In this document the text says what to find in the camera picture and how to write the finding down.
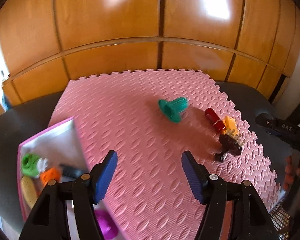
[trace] silver screw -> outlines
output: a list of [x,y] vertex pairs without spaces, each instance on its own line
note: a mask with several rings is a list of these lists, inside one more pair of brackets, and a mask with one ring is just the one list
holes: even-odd
[[216,175],[216,174],[211,174],[211,175],[209,176],[209,178],[212,179],[212,180],[217,180],[219,177],[218,177],[218,175]]
[[248,180],[244,180],[244,181],[243,181],[243,184],[244,184],[245,186],[247,186],[247,187],[250,187],[250,186],[251,186],[251,182],[248,181]]
[[51,180],[48,181],[49,186],[53,186],[53,185],[55,185],[55,183],[56,183],[55,179],[51,179]]
[[83,180],[90,179],[90,175],[88,173],[82,174],[81,179],[83,179]]

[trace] teal plastic object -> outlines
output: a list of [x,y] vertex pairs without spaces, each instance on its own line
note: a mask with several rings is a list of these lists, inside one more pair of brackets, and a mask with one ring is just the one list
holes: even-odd
[[40,159],[40,157],[36,154],[27,153],[22,158],[21,163],[21,171],[23,175],[37,178],[39,175],[39,171],[37,170],[37,162]]
[[184,97],[172,101],[160,99],[158,101],[160,110],[169,118],[170,121],[178,123],[181,121],[180,113],[188,107],[188,101]]

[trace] orange toy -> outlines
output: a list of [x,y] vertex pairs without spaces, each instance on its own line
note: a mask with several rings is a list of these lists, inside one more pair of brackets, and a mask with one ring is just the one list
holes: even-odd
[[51,169],[49,169],[49,170],[47,170],[47,171],[40,174],[40,180],[41,180],[41,183],[42,183],[43,187],[45,187],[45,185],[51,179],[55,179],[56,181],[60,181],[60,177],[61,177],[61,173],[55,167],[52,167]]

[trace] red cylinder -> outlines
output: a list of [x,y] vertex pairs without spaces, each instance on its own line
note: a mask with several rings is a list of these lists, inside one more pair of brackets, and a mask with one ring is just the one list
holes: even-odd
[[211,124],[215,128],[218,133],[225,134],[226,133],[226,126],[223,121],[219,118],[219,116],[213,111],[212,108],[208,108],[204,111],[206,117],[210,120]]

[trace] pink foam mat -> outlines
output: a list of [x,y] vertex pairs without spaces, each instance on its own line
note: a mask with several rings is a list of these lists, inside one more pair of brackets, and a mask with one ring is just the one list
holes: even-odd
[[[176,124],[160,112],[158,100],[181,96],[189,107]],[[90,169],[109,150],[117,151],[118,166],[105,204],[127,239],[194,239],[205,207],[194,199],[182,170],[185,150],[226,181],[250,180],[268,210],[278,201],[280,185],[269,169],[270,160],[227,98],[200,71],[104,74],[70,81],[50,125],[74,116]],[[214,161],[221,145],[204,115],[208,107],[221,118],[236,119],[246,139],[242,156]]]

